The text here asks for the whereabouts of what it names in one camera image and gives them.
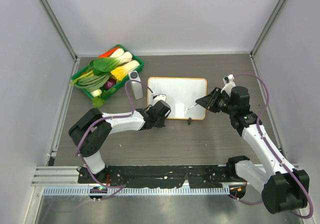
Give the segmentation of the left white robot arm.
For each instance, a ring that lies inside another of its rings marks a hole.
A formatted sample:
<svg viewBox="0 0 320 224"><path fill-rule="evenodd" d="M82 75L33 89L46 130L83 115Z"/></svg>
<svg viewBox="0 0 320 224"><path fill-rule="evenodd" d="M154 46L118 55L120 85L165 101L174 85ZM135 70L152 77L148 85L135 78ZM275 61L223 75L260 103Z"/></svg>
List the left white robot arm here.
<svg viewBox="0 0 320 224"><path fill-rule="evenodd" d="M76 146L76 155L83 159L86 170L83 177L100 184L107 178L107 166L100 154L100 148L111 134L126 131L144 131L162 128L171 113L171 107L164 100L156 100L146 108L137 108L127 113L102 113L90 109L68 131Z"/></svg>

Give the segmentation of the white pen holder box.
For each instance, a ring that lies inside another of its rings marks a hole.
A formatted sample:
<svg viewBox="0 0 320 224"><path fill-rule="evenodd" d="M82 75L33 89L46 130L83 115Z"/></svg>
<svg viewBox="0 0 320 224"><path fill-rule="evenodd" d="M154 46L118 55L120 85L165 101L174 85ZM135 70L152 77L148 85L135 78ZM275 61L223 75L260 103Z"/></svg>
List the white pen holder box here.
<svg viewBox="0 0 320 224"><path fill-rule="evenodd" d="M142 99L144 95L143 95L141 79L138 72L136 70L131 71L128 77L130 80L131 89L135 99L136 100Z"/></svg>

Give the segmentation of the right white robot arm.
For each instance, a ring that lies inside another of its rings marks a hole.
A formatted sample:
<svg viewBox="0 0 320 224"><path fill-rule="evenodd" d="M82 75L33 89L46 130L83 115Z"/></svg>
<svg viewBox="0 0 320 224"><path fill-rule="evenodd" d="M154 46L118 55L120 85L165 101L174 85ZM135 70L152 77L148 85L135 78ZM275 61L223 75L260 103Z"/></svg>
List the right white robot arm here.
<svg viewBox="0 0 320 224"><path fill-rule="evenodd" d="M235 86L226 92L216 87L195 102L210 112L227 114L232 127L250 145L263 166L259 169L246 157L232 158L229 160L232 165L225 170L230 181L240 178L248 181L261 194L271 214L306 207L313 213L308 174L297 170L273 144L260 118L251 111L247 88Z"/></svg>

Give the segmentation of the green bok choy toy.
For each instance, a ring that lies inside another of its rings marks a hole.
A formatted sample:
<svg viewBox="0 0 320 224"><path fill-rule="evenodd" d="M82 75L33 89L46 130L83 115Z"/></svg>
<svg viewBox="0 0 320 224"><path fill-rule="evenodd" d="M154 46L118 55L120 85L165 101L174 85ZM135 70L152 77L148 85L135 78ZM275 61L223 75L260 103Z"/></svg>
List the green bok choy toy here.
<svg viewBox="0 0 320 224"><path fill-rule="evenodd" d="M124 50L121 47L119 49L117 49L116 51L121 51L120 55L122 55L124 53ZM93 74L95 76L102 76L102 75L114 70L117 66L118 66L118 58L115 56L113 56L113 57L110 56L110 57L105 57L105 58L97 58L97 59L90 62L85 73L87 74L89 72L93 72Z"/></svg>

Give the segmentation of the yellow napa cabbage toy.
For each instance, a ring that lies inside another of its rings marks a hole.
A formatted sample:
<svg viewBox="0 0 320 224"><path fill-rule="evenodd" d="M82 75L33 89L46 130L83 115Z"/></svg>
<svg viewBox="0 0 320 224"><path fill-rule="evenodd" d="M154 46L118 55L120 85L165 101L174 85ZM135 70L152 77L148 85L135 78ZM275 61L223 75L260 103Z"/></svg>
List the yellow napa cabbage toy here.
<svg viewBox="0 0 320 224"><path fill-rule="evenodd" d="M130 72L134 71L140 63L136 60L132 60L121 66L116 67L110 73L117 81L122 81Z"/></svg>

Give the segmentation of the orange toy carrot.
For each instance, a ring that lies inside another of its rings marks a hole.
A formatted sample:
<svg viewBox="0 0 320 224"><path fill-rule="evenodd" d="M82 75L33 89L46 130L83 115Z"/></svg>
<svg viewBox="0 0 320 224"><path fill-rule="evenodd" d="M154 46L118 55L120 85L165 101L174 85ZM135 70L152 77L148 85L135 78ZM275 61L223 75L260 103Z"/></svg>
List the orange toy carrot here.
<svg viewBox="0 0 320 224"><path fill-rule="evenodd" d="M110 50L108 50L107 52L99 55L97 58L98 58L98 59L99 59L99 58L108 58L108 57L110 57L110 56L111 56L117 49L119 49L119 48L120 48L120 46L115 46L115 47L111 48Z"/></svg>

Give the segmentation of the green onion toy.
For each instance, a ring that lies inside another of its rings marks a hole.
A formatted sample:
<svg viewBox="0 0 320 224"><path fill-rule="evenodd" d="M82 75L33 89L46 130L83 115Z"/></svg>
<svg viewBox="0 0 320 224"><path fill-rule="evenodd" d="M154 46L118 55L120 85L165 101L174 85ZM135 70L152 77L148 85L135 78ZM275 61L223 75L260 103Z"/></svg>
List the green onion toy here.
<svg viewBox="0 0 320 224"><path fill-rule="evenodd" d="M98 95L102 93L101 88L110 79L110 77L110 73L94 75L93 72L90 71L75 80L72 80L69 84L86 91L93 98L95 96L95 92L98 92Z"/></svg>

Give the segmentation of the white bok choy toy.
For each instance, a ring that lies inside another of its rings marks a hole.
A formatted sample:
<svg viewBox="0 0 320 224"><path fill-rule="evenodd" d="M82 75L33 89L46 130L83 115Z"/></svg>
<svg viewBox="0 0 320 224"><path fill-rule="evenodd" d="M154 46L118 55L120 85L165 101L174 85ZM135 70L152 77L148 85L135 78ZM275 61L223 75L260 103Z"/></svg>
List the white bok choy toy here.
<svg viewBox="0 0 320 224"><path fill-rule="evenodd" d="M132 60L132 58L133 58L133 55L129 51L126 51L122 55L117 57L118 65L120 66L120 65L123 65L125 63L128 63L128 62L130 62Z"/></svg>

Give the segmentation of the green plastic vegetable tray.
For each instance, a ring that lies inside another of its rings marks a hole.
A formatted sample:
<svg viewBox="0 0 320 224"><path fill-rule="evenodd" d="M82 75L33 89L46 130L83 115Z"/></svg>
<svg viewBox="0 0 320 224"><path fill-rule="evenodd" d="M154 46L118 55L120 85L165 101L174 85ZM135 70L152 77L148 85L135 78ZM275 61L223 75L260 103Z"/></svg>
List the green plastic vegetable tray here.
<svg viewBox="0 0 320 224"><path fill-rule="evenodd" d="M139 73L143 67L141 59L117 44L74 74L70 85L80 89L96 104L106 101L122 88L131 71Z"/></svg>

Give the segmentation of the purple toy onion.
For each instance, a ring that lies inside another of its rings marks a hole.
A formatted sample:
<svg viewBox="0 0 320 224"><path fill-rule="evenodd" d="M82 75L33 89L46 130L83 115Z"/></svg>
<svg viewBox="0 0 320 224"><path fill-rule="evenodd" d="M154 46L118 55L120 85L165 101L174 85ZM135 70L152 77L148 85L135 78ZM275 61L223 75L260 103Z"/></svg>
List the purple toy onion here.
<svg viewBox="0 0 320 224"><path fill-rule="evenodd" d="M114 85L117 84L117 81L113 78L109 78L107 82L103 85L105 90L110 90Z"/></svg>

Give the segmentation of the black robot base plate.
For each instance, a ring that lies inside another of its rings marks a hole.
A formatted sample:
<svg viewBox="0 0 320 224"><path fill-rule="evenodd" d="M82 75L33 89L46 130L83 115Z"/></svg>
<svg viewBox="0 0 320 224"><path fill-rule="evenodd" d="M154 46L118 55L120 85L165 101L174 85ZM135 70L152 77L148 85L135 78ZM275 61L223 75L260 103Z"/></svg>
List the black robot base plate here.
<svg viewBox="0 0 320 224"><path fill-rule="evenodd" d="M130 165L107 166L94 178L111 187L142 189L218 188L223 183L246 183L225 165Z"/></svg>

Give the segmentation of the yellow framed whiteboard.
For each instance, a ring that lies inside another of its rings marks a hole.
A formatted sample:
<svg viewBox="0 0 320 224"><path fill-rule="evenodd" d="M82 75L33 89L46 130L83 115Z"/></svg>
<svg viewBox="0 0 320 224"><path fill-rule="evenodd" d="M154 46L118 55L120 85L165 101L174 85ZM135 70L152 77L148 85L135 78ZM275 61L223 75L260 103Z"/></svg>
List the yellow framed whiteboard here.
<svg viewBox="0 0 320 224"><path fill-rule="evenodd" d="M205 78L187 77L150 77L147 85L152 91L166 95L166 103L170 106L171 112L168 119L202 121L205 119L206 111L195 104L195 101L207 95L207 80Z"/></svg>

